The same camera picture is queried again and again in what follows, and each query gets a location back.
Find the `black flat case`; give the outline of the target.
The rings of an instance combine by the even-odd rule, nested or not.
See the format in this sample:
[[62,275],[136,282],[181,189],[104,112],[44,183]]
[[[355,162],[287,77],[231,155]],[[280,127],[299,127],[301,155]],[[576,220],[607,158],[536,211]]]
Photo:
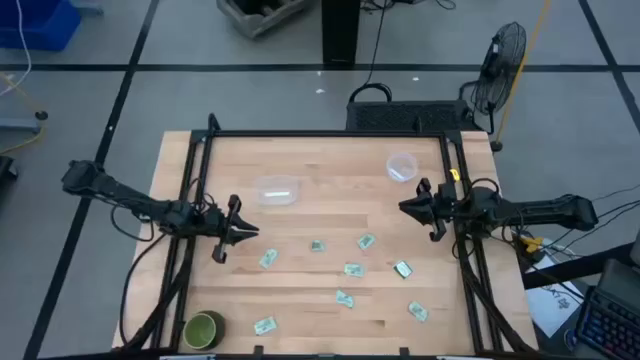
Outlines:
[[615,259],[606,261],[597,289],[640,309],[640,270]]

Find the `clear rectangular plastic container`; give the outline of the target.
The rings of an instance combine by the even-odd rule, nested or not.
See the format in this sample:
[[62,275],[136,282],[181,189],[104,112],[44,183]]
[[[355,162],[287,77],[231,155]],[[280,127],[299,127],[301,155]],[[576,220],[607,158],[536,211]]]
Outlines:
[[258,202],[268,206],[285,206],[296,202],[299,180],[289,175],[259,177],[255,182]]

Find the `black floor fan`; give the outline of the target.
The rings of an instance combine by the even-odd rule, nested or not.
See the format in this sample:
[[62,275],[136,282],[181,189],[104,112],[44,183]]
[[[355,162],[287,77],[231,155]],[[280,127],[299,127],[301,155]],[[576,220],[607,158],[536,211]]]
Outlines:
[[509,99],[517,71],[524,59],[526,43],[526,30],[518,22],[501,26],[491,38],[478,78],[459,87],[458,100],[464,99],[466,89],[472,89],[472,106],[467,107],[465,116],[476,127],[479,127],[475,121],[476,112],[489,117],[488,135],[495,132],[494,115]]

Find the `gray cart base with caster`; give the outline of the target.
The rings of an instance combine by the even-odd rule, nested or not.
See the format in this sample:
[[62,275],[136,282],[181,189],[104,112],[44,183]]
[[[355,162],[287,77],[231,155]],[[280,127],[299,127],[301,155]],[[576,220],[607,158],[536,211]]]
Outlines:
[[0,116],[0,130],[30,131],[38,134],[49,114],[46,111],[36,111],[31,117],[12,118]]

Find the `gray plastic crate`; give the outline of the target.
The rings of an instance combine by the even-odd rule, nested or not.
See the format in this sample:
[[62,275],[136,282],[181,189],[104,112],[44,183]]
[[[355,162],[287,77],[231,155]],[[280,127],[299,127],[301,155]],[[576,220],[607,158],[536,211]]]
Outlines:
[[218,9],[245,37],[255,39],[277,28],[316,0],[215,0]]

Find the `black perforated computer case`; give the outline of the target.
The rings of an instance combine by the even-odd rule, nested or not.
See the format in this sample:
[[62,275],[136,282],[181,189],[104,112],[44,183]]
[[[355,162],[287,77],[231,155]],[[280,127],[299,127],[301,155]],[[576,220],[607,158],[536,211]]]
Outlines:
[[352,102],[346,129],[351,131],[473,131],[478,127],[463,100]]

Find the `black upright column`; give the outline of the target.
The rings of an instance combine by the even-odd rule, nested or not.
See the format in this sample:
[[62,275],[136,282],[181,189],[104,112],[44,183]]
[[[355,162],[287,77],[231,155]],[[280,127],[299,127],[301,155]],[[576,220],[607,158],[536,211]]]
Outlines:
[[360,0],[321,0],[323,63],[353,66],[359,32]]

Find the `black aluminium table frame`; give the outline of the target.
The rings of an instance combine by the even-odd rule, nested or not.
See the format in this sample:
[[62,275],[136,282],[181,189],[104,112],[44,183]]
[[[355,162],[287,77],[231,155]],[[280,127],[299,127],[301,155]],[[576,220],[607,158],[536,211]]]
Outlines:
[[[496,185],[486,134],[469,131],[460,139],[463,154],[449,164],[437,139],[414,134],[278,131],[215,139],[207,190],[219,199],[238,194],[243,218],[260,234],[231,247],[225,264],[212,259],[212,241],[195,241],[182,317],[212,310],[225,318],[219,355],[247,354],[256,346],[266,355],[395,355],[401,349],[468,355],[476,341],[491,349],[494,322],[480,303],[466,301],[454,234],[432,242],[428,229],[398,208],[414,195],[414,184],[394,182],[385,170],[391,154],[409,153],[432,183],[457,169],[477,185]],[[256,180],[273,175],[299,180],[295,203],[258,202]],[[361,250],[358,240],[366,233],[376,241]],[[323,241],[325,251],[312,252],[313,240]],[[259,261],[270,248],[279,255],[263,269]],[[407,279],[393,269],[399,261],[413,270]],[[346,275],[347,263],[361,264],[365,275]],[[337,290],[354,298],[353,308],[336,302]],[[408,311],[412,301],[428,310],[426,322]],[[269,316],[277,329],[257,336],[254,324]]]

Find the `blue plastic bin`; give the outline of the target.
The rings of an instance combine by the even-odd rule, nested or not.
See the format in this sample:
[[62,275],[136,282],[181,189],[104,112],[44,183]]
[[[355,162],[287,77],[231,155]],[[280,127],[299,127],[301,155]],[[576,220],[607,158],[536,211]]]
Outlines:
[[0,0],[0,48],[23,47],[18,3],[29,50],[63,50],[81,22],[79,11],[69,0]]

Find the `black backlit keyboard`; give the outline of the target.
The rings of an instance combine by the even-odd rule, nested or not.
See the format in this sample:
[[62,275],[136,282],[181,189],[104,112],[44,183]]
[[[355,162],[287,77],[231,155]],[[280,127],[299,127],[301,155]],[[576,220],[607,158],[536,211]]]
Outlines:
[[577,344],[610,360],[640,360],[640,307],[592,287],[577,321]]

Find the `white paper sheet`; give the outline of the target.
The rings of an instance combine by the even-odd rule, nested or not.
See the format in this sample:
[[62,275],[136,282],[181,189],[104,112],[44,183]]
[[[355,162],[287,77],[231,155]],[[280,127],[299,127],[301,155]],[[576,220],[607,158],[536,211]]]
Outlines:
[[570,282],[526,291],[532,320],[547,337],[552,337],[582,305],[577,293]]

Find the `clear round plastic container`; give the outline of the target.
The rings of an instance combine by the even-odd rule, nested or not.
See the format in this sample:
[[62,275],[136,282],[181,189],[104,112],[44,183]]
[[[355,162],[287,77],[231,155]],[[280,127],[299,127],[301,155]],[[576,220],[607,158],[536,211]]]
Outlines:
[[395,153],[387,159],[386,170],[392,180],[404,183],[417,175],[418,163],[411,154]]

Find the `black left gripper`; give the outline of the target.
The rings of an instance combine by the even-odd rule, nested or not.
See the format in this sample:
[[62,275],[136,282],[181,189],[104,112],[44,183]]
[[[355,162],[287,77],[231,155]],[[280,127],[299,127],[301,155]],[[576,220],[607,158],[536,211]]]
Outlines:
[[[219,243],[214,246],[212,253],[212,258],[217,263],[226,262],[227,246],[235,246],[241,241],[258,235],[259,228],[244,221],[238,214],[240,207],[241,200],[239,196],[233,194],[229,198],[228,213],[226,215],[219,208],[207,210],[203,215],[202,223],[198,226],[198,236],[219,239]],[[233,226],[246,231],[236,231]]]

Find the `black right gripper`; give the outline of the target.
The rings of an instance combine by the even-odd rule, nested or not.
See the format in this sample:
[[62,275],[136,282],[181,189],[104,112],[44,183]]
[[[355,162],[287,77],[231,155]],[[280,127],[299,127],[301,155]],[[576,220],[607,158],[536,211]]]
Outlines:
[[439,242],[446,233],[445,223],[456,216],[457,193],[453,183],[438,185],[437,192],[431,192],[431,183],[422,178],[417,187],[418,196],[401,201],[402,211],[421,225],[431,225],[429,233],[432,242]]

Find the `black metal beam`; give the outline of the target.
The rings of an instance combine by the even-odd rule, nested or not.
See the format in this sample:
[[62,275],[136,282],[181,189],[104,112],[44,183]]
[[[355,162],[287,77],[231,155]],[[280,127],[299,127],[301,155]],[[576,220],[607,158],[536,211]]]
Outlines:
[[640,243],[629,243],[586,257],[555,264],[523,275],[526,290],[602,273],[610,260],[640,266]]

